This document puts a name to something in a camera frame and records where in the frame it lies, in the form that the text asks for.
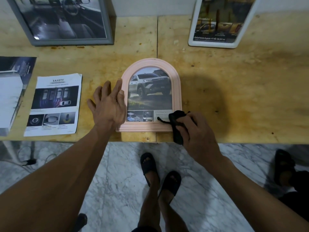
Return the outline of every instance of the gray picture frame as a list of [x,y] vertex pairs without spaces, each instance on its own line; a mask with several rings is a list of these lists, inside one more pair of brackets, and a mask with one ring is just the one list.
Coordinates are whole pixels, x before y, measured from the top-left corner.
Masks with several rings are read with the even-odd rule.
[[15,0],[7,0],[12,8],[18,22],[24,30],[27,38],[33,46],[65,46],[65,45],[111,45],[114,44],[114,38],[110,25],[110,20],[104,0],[98,0],[100,12],[102,15],[103,28],[105,30],[106,38],[76,38],[76,39],[35,39],[33,33],[25,20],[24,15],[21,13]]

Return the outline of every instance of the person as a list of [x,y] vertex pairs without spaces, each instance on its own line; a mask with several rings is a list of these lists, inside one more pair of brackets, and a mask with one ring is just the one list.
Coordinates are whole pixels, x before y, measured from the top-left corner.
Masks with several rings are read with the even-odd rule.
[[[87,101],[94,120],[87,135],[0,195],[0,231],[72,231],[107,142],[125,121],[121,85],[120,79],[111,91],[111,83],[107,81],[95,90],[94,102]],[[305,219],[251,181],[221,154],[213,131],[200,113],[189,113],[178,121],[187,128],[177,127],[188,154],[215,177],[255,231],[309,231]],[[135,232],[160,232],[160,211],[166,231],[187,231],[184,221],[169,205],[181,184],[179,175],[176,172],[168,175],[158,198],[155,161],[149,153],[142,157],[141,165],[150,187]]]
[[279,186],[294,187],[295,191],[284,194],[279,200],[309,222],[309,172],[296,171],[291,155],[281,149],[275,154],[274,181]]

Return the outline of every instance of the black shorts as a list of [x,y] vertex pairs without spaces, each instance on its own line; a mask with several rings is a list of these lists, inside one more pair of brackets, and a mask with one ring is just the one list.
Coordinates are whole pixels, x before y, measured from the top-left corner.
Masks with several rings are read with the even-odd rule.
[[151,226],[143,226],[143,227],[137,227],[132,232],[158,232],[158,231]]

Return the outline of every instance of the picture frame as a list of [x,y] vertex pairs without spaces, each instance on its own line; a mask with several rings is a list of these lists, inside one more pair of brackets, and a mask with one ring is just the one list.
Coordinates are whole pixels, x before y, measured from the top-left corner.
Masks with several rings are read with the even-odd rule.
[[33,46],[114,44],[104,0],[7,0]]
[[182,110],[180,78],[168,62],[142,59],[122,75],[127,119],[118,132],[172,132],[168,114]]
[[236,48],[261,0],[197,0],[190,46]]

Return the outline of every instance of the steering wheel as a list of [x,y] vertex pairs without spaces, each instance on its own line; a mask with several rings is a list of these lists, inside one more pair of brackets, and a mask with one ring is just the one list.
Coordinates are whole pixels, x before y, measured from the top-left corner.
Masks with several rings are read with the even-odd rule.
[[77,15],[79,11],[79,6],[73,0],[65,0],[63,3],[64,10],[70,15]]

